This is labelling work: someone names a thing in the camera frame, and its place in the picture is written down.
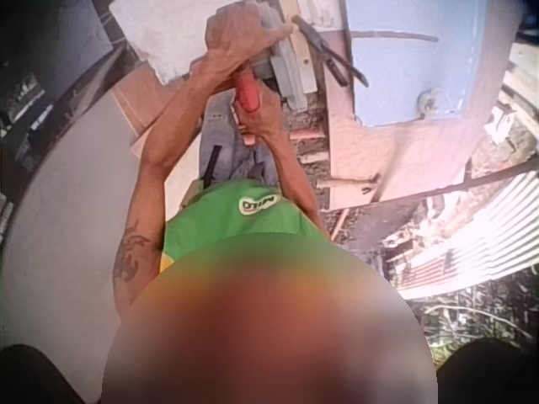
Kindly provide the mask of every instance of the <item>green shirt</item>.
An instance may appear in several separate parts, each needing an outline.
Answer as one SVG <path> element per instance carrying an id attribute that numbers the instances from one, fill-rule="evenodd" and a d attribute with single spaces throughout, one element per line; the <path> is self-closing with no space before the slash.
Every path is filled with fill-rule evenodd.
<path id="1" fill-rule="evenodd" d="M 326 240 L 278 191 L 242 179 L 209 187 L 171 219 L 163 253 L 173 262 L 219 240 L 249 233 L 291 233 Z"/>

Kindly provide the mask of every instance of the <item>red-handled tool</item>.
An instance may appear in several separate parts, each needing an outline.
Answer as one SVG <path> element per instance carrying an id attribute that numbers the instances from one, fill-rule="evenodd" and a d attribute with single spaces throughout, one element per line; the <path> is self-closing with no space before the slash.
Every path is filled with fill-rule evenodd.
<path id="1" fill-rule="evenodd" d="M 236 99 L 245 112 L 260 108 L 259 88 L 249 64 L 241 66 L 233 74 L 236 84 Z"/>

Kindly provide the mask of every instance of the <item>man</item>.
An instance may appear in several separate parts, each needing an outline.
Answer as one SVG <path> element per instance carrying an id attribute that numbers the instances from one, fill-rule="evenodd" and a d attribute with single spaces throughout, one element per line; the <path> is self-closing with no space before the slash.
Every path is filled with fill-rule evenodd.
<path id="1" fill-rule="evenodd" d="M 239 120 L 271 151 L 284 198 L 261 183 L 233 180 L 197 195 L 190 206 L 165 223 L 164 182 L 187 150 L 212 92 L 245 61 L 291 31 L 287 24 L 278 29 L 263 28 L 258 8 L 251 3 L 224 8 L 208 23 L 208 51 L 158 118 L 141 155 L 113 272 L 115 304 L 121 316 L 157 277 L 162 257 L 166 265 L 198 247 L 243 233 L 288 232 L 310 237 L 326 234 L 315 194 L 281 129 L 280 98 L 262 83 L 259 110 L 246 113 L 237 103 L 235 109 Z M 200 159 L 204 169 L 210 160 L 207 150 L 211 150 L 212 144 L 208 143 L 225 144 L 216 164 L 219 179 L 225 180 L 237 176 L 236 172 L 228 173 L 222 168 L 223 164 L 230 165 L 230 154 L 235 152 L 223 139 L 228 136 L 233 141 L 233 122 L 226 102 L 221 100 L 216 108 L 221 110 L 206 110 L 201 146 L 205 151 L 201 150 Z M 268 177 L 273 162 L 268 158 L 262 160 Z"/>

